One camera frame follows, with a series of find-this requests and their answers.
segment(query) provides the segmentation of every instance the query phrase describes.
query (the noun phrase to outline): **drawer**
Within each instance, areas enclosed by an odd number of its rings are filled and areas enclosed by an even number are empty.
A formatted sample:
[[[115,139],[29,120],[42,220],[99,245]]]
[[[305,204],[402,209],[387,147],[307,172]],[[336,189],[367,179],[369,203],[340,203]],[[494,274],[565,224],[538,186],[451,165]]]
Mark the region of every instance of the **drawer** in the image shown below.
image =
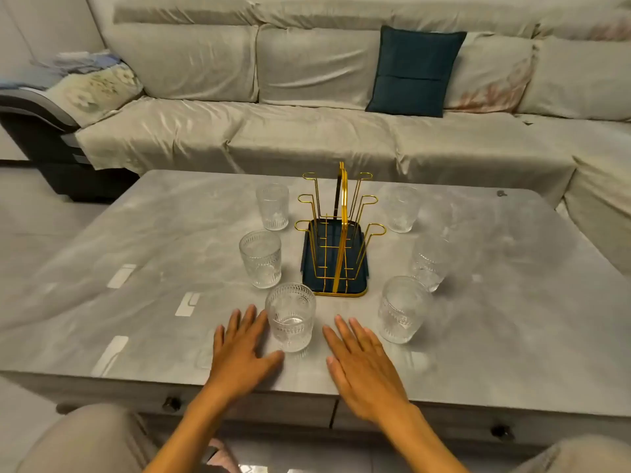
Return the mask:
[[[197,385],[174,385],[107,378],[3,373],[8,380],[56,404],[82,406],[116,403],[147,414],[181,415],[198,394]],[[165,406],[168,398],[173,401]],[[292,424],[328,428],[334,397],[255,392],[231,406],[225,418],[235,421]]]
[[[438,407],[417,404],[439,437],[449,440],[514,443],[549,446],[564,438],[580,435],[606,435],[631,443],[631,419],[580,416],[500,409]],[[359,420],[340,402],[333,428],[349,431],[376,431]]]

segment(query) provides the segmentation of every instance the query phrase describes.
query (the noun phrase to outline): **dark blue pillow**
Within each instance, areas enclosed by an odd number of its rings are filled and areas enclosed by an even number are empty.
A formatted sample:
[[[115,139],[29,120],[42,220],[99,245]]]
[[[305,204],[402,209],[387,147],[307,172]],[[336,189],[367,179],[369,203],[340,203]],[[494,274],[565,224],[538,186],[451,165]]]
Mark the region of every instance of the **dark blue pillow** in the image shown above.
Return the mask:
[[[442,118],[451,69],[466,35],[383,26],[375,86],[366,111]]]

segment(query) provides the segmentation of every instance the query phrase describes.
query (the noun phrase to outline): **person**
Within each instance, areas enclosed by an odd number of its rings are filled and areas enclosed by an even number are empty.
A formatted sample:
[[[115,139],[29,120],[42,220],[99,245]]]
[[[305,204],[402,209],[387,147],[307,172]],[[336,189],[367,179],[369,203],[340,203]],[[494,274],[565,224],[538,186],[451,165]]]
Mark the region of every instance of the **person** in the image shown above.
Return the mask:
[[[217,327],[208,381],[180,424],[158,449],[133,413],[114,405],[90,405],[70,413],[35,444],[18,473],[190,473],[209,443],[219,453],[209,464],[239,471],[225,448],[212,440],[226,409],[281,367],[284,354],[258,358],[266,312],[235,310],[227,328]],[[335,318],[338,334],[324,326],[333,355],[326,363],[340,396],[359,418],[377,425],[414,473],[466,473],[408,401],[394,365],[377,336],[351,318]],[[571,439],[522,464],[516,473],[628,473],[631,448],[604,437]]]

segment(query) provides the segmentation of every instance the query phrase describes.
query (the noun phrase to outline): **drinking glass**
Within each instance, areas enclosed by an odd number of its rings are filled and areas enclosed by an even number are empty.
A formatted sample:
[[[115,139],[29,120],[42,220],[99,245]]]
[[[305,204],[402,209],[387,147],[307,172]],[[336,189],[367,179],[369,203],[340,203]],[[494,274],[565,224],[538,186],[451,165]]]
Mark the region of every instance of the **drinking glass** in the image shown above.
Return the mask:
[[[397,186],[388,191],[384,202],[387,226],[398,233],[409,232],[421,208],[421,196],[413,187]]]
[[[409,266],[412,277],[434,292],[449,273],[451,254],[451,244],[446,239],[432,233],[419,235]]]
[[[289,223],[289,189],[282,184],[265,184],[256,190],[256,200],[263,220],[269,231],[285,229]]]
[[[267,289],[280,280],[280,237],[273,232],[252,231],[239,242],[241,258],[254,287]]]
[[[289,282],[274,288],[265,299],[274,338],[285,352],[303,350],[311,341],[316,296],[303,284]]]
[[[432,305],[432,295],[414,277],[386,282],[379,305],[379,333],[395,344],[409,342]]]

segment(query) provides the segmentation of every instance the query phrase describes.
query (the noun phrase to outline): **tile floor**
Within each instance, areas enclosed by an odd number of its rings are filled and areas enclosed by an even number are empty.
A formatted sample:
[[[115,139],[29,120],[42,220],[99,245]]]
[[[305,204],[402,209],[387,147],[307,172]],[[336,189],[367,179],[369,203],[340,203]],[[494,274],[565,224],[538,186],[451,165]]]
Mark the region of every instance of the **tile floor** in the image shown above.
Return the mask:
[[[35,169],[0,168],[0,315],[4,296],[90,224],[106,206],[79,204],[56,195]],[[37,438],[59,416],[55,405],[0,378],[0,473],[15,471]],[[244,465],[264,465],[268,473],[409,472],[387,448],[229,437]],[[507,472],[516,459],[490,460],[467,454],[472,473]]]

